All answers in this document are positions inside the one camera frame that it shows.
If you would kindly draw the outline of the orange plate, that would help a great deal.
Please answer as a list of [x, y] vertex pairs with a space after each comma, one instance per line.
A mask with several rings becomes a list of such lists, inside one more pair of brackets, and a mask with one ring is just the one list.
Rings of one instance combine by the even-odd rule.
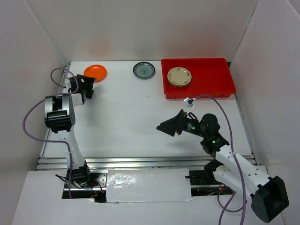
[[84, 76], [94, 78], [96, 83], [101, 82], [107, 76], [107, 70], [104, 66], [95, 64], [88, 66], [84, 71]]

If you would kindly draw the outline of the cream plate with markings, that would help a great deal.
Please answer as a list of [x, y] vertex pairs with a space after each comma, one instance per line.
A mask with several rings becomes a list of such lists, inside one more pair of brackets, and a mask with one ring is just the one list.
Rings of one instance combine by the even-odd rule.
[[167, 80], [169, 83], [190, 83], [192, 80], [192, 74], [186, 68], [174, 67], [167, 73]]

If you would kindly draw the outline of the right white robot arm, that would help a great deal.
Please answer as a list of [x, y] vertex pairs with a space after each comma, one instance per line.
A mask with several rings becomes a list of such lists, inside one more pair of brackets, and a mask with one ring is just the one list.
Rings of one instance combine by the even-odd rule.
[[170, 136], [187, 132], [202, 137], [200, 145], [213, 158], [204, 166], [205, 180], [211, 184], [225, 184], [244, 197], [263, 222], [271, 222], [289, 206], [284, 181], [260, 171], [235, 151], [219, 133], [220, 125], [215, 115], [207, 113], [197, 120], [180, 110], [175, 117], [160, 123], [157, 130]]

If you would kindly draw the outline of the blue grey patterned plate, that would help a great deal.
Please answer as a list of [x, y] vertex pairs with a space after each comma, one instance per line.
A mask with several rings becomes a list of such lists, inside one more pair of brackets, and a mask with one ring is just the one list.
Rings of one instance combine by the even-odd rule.
[[151, 77], [154, 76], [155, 72], [156, 69], [153, 66], [153, 64], [145, 61], [139, 62], [135, 64], [133, 67], [134, 75], [139, 79], [143, 79], [143, 80], [150, 79]]

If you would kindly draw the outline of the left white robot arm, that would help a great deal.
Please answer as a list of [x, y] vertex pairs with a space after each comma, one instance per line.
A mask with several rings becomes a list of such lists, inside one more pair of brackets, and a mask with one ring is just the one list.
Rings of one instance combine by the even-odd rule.
[[93, 176], [75, 138], [74, 107], [92, 98], [95, 80], [94, 77], [83, 75], [70, 77], [66, 80], [68, 93], [45, 97], [45, 125], [61, 143], [67, 161], [66, 179], [83, 188], [91, 185]]

